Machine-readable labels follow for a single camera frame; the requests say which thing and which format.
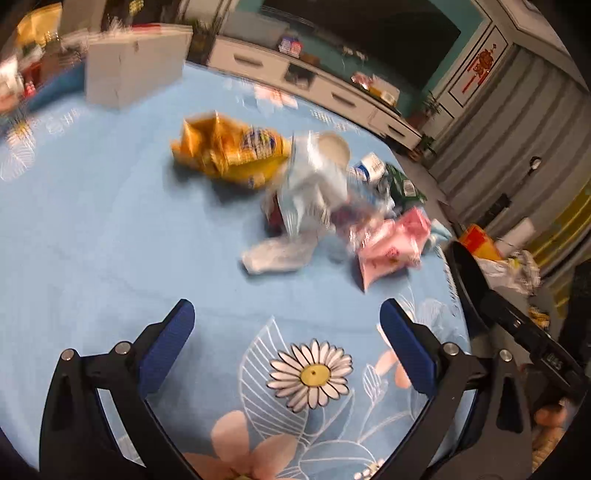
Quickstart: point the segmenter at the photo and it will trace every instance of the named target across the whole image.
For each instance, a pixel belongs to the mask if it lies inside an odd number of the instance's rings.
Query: screw head
[[[119,342],[115,345],[115,352],[120,355],[125,355],[131,350],[131,344],[129,342]]]
[[[443,351],[448,355],[455,356],[460,352],[460,348],[455,343],[444,343]]]
[[[505,350],[504,348],[499,352],[499,356],[503,359],[504,362],[510,362],[511,360],[513,360],[513,354],[509,350]]]
[[[62,360],[68,361],[68,360],[72,360],[73,358],[74,358],[74,350],[72,350],[71,348],[67,348],[61,353]]]

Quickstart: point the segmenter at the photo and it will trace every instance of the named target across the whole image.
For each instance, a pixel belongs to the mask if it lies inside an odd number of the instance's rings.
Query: blue gripper pad
[[[413,323],[394,299],[382,303],[379,322],[415,390],[432,397],[437,389],[437,364],[413,332]]]
[[[141,398],[158,391],[195,326],[193,304],[188,300],[182,302],[139,365]]]

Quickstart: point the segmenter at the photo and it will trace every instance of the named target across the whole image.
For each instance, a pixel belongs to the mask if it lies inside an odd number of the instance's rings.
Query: tv cabinet
[[[409,150],[421,140],[404,118],[368,93],[278,51],[218,36],[207,65],[300,96]]]

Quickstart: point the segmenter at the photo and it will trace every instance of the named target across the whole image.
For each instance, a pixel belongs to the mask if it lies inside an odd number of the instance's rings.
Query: white cardboard box
[[[161,25],[92,37],[86,57],[86,100],[123,108],[183,74],[193,29]]]

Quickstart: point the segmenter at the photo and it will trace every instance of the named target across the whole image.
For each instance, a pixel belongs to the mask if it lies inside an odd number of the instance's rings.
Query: yellow curtain
[[[580,240],[591,224],[591,180],[581,189],[571,204],[558,216],[551,228],[533,240],[527,250],[543,270],[565,250]],[[573,272],[566,271],[556,278],[550,289],[561,317],[566,317]]]

